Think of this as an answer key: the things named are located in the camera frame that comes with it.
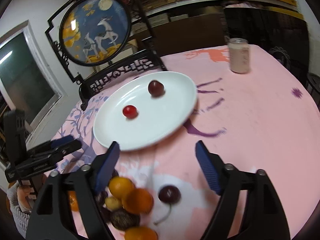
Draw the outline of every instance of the white plate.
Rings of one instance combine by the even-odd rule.
[[[148,85],[152,80],[164,85],[163,96],[151,97]],[[141,76],[103,103],[94,120],[94,136],[104,147],[118,142],[122,151],[150,146],[177,130],[193,112],[196,100],[196,85],[184,74],[163,71]],[[122,114],[127,105],[137,108],[135,119],[129,120]]]

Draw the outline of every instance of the pink tablecloth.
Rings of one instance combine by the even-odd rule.
[[[163,61],[168,70],[194,80],[199,101],[190,119],[172,136],[120,155],[119,174],[137,187],[148,188],[155,199],[152,213],[142,223],[153,228],[160,240],[200,239],[218,201],[195,157],[195,143],[203,140],[210,152],[239,170],[267,171],[294,237],[320,198],[320,115],[311,96],[276,59],[253,45],[248,74],[229,70],[226,46],[168,55]],[[83,150],[61,161],[59,171],[74,171],[105,153],[93,136],[94,117],[108,96],[135,77],[113,81],[114,86],[90,100],[85,112],[80,103],[75,106],[55,138],[72,134],[84,142]],[[176,185],[182,199],[165,222],[154,226],[153,221],[168,211],[157,198],[164,184]],[[230,236],[239,229],[244,199],[241,195]],[[80,216],[75,216],[77,229],[85,236]],[[110,227],[116,239],[123,239],[122,232]]]

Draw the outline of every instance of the white deer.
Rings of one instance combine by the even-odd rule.
[[[100,51],[103,54],[107,54],[108,52],[101,46],[101,41],[105,40],[105,39],[110,39],[111,42],[109,42],[109,44],[112,44],[116,46],[116,40],[118,39],[119,35],[115,32],[112,31],[112,27],[111,25],[107,22],[107,20],[110,20],[111,18],[107,19],[104,18],[102,19],[99,23],[99,25],[103,25],[105,27],[105,31],[103,33],[99,33],[97,37],[95,37],[94,39],[96,40],[97,44],[98,44],[98,48],[100,49]]]
[[[89,62],[91,62],[91,60],[88,58],[88,52],[90,50],[93,50],[96,56],[100,57],[96,48],[96,43],[94,42],[93,39],[89,37],[89,33],[87,33],[87,35],[84,38],[84,45],[85,46],[83,47],[83,53],[85,54],[85,57]]]

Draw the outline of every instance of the can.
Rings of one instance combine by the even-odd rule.
[[[236,73],[250,71],[249,44],[245,39],[232,38],[229,40],[230,69]]]

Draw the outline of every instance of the screw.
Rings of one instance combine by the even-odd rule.
[[[90,170],[91,166],[89,164],[85,164],[81,166],[81,171],[88,171]]]
[[[266,174],[266,172],[262,169],[257,170],[257,173],[261,176],[264,176]]]
[[[235,169],[235,167],[231,163],[227,163],[226,165],[224,165],[224,168],[227,171],[233,171]]]
[[[59,174],[59,171],[51,171],[50,176],[55,177]]]

